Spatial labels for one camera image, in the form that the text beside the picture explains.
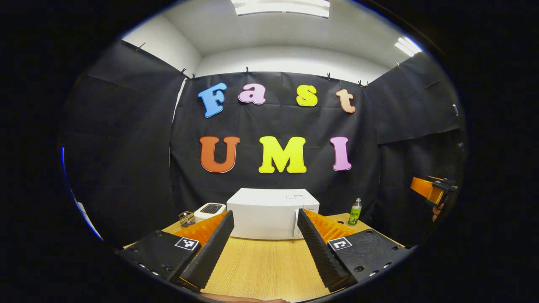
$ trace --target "wire basket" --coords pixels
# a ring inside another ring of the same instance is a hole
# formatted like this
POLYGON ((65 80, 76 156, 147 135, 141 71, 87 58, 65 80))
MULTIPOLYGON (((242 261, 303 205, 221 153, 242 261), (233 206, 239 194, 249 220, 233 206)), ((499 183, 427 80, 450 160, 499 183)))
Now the wire basket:
POLYGON ((195 214, 191 211, 184 211, 179 216, 180 225, 185 228, 195 223, 195 214))

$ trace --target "plastic bottle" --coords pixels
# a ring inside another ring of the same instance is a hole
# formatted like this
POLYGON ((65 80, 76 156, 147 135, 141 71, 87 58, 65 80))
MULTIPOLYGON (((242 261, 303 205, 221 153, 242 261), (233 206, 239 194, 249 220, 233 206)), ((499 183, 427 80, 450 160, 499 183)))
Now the plastic bottle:
POLYGON ((348 219, 348 225, 354 226, 357 224, 357 221, 360 218, 361 213, 361 198, 356 199, 356 203, 352 205, 352 210, 350 211, 350 218, 348 219))

